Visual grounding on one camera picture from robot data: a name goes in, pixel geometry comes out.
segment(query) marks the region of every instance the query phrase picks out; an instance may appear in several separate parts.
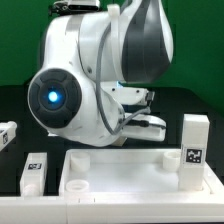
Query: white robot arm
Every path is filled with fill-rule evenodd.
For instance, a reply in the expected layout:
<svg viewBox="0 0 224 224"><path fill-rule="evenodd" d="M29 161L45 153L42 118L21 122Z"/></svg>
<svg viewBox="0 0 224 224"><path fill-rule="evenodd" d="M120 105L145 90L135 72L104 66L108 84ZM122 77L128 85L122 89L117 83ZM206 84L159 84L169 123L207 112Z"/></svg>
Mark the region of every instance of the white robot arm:
<svg viewBox="0 0 224 224"><path fill-rule="evenodd" d="M73 1L62 2L71 6ZM172 55L161 0L126 1L121 10L110 5L108 12L59 17L48 28L42 68L29 86L30 110L48 132L84 144L106 146L120 136L162 141L166 124L143 115L149 106L130 115L121 105L150 101L153 95L108 83L151 83L169 67Z"/></svg>

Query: green wall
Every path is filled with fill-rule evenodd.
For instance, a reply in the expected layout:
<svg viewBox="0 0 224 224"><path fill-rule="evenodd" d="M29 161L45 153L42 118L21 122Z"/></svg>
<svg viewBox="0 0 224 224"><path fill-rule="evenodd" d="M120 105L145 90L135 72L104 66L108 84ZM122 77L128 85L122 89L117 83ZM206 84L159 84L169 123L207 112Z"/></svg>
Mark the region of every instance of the green wall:
<svg viewBox="0 0 224 224"><path fill-rule="evenodd" d="M52 2L1 0L0 85L20 85L36 73L38 44L51 20L47 11ZM105 8L113 1L101 2ZM169 71L153 86L190 89L224 115L224 1L163 0L163 4L175 55Z"/></svg>

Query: black cable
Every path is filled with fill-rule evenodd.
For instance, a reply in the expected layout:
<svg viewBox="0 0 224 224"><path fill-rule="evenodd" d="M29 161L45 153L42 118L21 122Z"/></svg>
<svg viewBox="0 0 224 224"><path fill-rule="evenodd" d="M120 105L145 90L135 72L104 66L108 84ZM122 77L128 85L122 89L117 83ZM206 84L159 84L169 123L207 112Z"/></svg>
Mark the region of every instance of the black cable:
<svg viewBox="0 0 224 224"><path fill-rule="evenodd" d="M107 26L107 28L105 29L105 31L101 37L101 41L100 41L100 45L99 45L98 57L97 57L97 67L96 67L96 100L97 100L97 106L100 111L100 115L102 117L102 120L103 120L103 123L104 123L106 129L110 132L111 135L117 135L121 131L121 129L126 124L128 124L128 122L130 122L131 119L133 119L134 117L136 117L139 114L143 114L143 113L150 114L151 110L150 110L150 107L147 106L145 109L139 110L139 111L133 113L132 115L130 115L114 130L111 128L111 126L107 120L105 111L103 109L102 97L101 97L101 61L102 61L102 55L103 55L103 47L104 47L107 35L110 31L111 31L111 24L109 24Z"/></svg>

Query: blue light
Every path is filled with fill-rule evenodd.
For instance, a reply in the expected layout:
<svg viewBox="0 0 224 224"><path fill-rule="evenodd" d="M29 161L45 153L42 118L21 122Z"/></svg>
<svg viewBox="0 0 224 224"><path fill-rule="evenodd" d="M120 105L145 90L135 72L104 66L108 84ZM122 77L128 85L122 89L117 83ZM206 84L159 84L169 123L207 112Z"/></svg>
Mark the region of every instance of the blue light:
<svg viewBox="0 0 224 224"><path fill-rule="evenodd" d="M48 94L48 99L52 102L55 103L58 100L58 94L55 91L52 91Z"/></svg>

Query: label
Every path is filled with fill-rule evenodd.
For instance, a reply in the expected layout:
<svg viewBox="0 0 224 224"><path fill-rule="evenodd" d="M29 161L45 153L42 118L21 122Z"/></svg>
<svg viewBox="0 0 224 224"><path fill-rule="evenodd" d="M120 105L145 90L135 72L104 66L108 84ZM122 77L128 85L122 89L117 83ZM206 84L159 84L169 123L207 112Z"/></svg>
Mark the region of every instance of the label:
<svg viewBox="0 0 224 224"><path fill-rule="evenodd" d="M204 165L205 162L205 149L196 148L183 148L182 162L185 165Z"/></svg>
<svg viewBox="0 0 224 224"><path fill-rule="evenodd" d="M3 145L5 145L8 142L8 133L6 132L3 136Z"/></svg>
<svg viewBox="0 0 224 224"><path fill-rule="evenodd" d="M40 170L42 167L42 163L30 163L28 166L28 170Z"/></svg>

